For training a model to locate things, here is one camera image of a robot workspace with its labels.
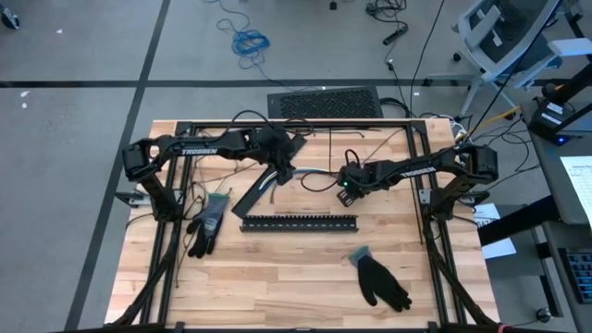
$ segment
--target glove cuff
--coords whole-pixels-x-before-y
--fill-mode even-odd
[[[352,254],[350,254],[348,256],[348,259],[350,259],[350,263],[354,266],[354,267],[358,267],[358,262],[360,261],[360,259],[362,259],[365,256],[369,256],[372,258],[372,254],[370,253],[370,248],[365,245],[361,248],[359,248],[358,250],[354,251]]]

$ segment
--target wooden tabletop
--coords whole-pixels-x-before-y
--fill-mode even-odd
[[[450,123],[446,119],[427,119],[428,138],[432,152],[453,144]],[[177,121],[158,120],[150,137],[174,133]],[[365,159],[394,131],[351,130],[331,135],[331,170],[344,165],[344,152],[353,149]],[[208,130],[210,135],[219,129]],[[308,136],[307,143],[293,159],[296,167],[329,169],[329,134]],[[370,160],[402,160],[409,157],[404,130],[393,135]],[[176,184],[183,163],[176,172]],[[215,179],[236,169],[248,169],[235,176],[208,181],[208,191],[227,193],[230,204],[212,255],[204,259],[184,256],[179,270],[179,284],[173,283],[167,325],[184,321],[187,327],[426,327],[428,321],[438,322],[438,310],[425,245],[420,242],[415,206],[409,180],[401,181],[389,191],[373,192],[346,208],[338,201],[339,187],[325,192],[309,192],[302,188],[300,176],[277,187],[274,201],[267,191],[250,215],[358,215],[358,233],[350,234],[261,234],[241,233],[241,220],[230,212],[240,197],[261,175],[265,166],[251,160],[228,161],[219,156],[201,160],[194,180]],[[166,178],[167,166],[159,174]],[[446,185],[452,175],[438,173],[438,184]],[[328,176],[307,177],[306,185],[320,189],[332,181]],[[203,190],[195,187],[195,195]],[[197,212],[199,204],[192,211]],[[150,213],[149,207],[132,209],[130,219]],[[472,217],[470,209],[457,206],[455,214]],[[493,291],[479,237],[474,225],[461,221],[448,222],[450,242],[459,280],[487,315],[499,320]],[[167,229],[165,247],[171,226]],[[134,221],[128,228],[111,302],[105,321],[123,314],[142,288],[150,264],[156,223],[151,216]],[[396,313],[384,302],[368,305],[357,281],[356,269],[347,260],[348,254],[368,245],[378,262],[386,266],[413,300],[410,311]],[[179,257],[183,255],[179,247]],[[442,278],[448,314],[456,316],[450,288]],[[152,320],[158,309],[161,285],[154,294]]]

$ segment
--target white paper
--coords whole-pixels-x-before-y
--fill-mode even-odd
[[[478,228],[500,219],[500,213],[498,213],[498,209],[493,203],[479,204],[475,206],[475,209],[475,222]],[[514,244],[509,238],[484,246],[481,251],[483,251],[483,256],[486,259],[516,254],[516,248],[514,248]]]
[[[592,227],[592,156],[562,157],[561,161]]]

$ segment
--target work glove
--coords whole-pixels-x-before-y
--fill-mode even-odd
[[[187,226],[187,233],[197,232],[195,243],[187,252],[189,257],[202,258],[206,253],[212,254],[216,245],[216,237],[222,227],[224,210],[229,197],[225,194],[211,193],[209,203],[205,209],[195,216]]]
[[[410,309],[412,301],[409,293],[401,287],[386,267],[372,258],[367,246],[352,253],[350,262],[358,268],[358,282],[368,304],[377,305],[376,295],[396,312]]]

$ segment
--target concrete floor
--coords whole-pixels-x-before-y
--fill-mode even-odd
[[[120,191],[131,188],[120,169],[113,168],[120,145],[147,135],[154,119],[231,118],[245,108],[265,112],[266,95],[286,90],[233,82],[264,78],[256,69],[237,67],[230,36],[216,29],[216,22],[228,14],[216,4],[195,0],[2,2],[22,18],[20,31],[0,26],[2,330],[64,329],[102,212],[108,217],[104,219],[105,237],[80,319],[80,327],[99,327],[129,214],[125,205],[105,195],[115,185]],[[168,3],[154,62],[146,62],[159,12]],[[446,1],[419,70],[419,82],[428,73],[467,70],[465,64],[450,61],[460,44],[450,25],[471,3]],[[265,53],[265,74],[273,79],[391,79],[382,63],[387,49],[381,41],[392,26],[366,16],[364,0],[340,1],[337,11],[329,11],[324,0],[225,0],[225,4],[248,13],[252,27],[271,40]],[[401,79],[413,77],[438,6],[436,1],[410,1],[400,14],[410,30],[390,58]],[[592,35],[590,20],[580,25],[585,35]],[[545,34],[552,39],[573,37],[564,19]],[[544,78],[570,78],[586,64],[584,57],[570,58]],[[137,80],[142,85],[148,79],[197,80],[201,87],[136,88]],[[78,87],[56,88],[44,82],[57,80],[75,81],[68,84]],[[206,87],[212,84],[217,87]],[[235,87],[222,87],[229,84]],[[99,87],[85,88],[89,85]],[[410,87],[402,90],[409,99]],[[399,98],[392,86],[378,87],[378,92],[381,97]],[[455,116],[466,89],[414,87],[413,92],[419,93],[413,97],[415,114]],[[536,93],[537,88],[532,92],[508,90],[515,101]],[[492,97],[491,91],[480,92],[470,114],[480,116]],[[575,104],[586,102],[582,94],[578,98]],[[499,100],[490,115],[508,108]],[[400,110],[385,108],[384,112],[385,117],[401,117]],[[522,146],[498,141],[493,147],[499,152],[502,176],[510,175],[524,158]],[[536,162],[531,152],[527,165]],[[110,179],[114,186],[108,188]],[[528,204],[547,193],[541,171],[534,170],[496,187],[491,200]],[[540,286],[525,278],[492,278],[505,322],[530,321],[536,309],[546,306]],[[519,302],[517,290],[521,292]],[[543,327],[573,330],[569,319]]]

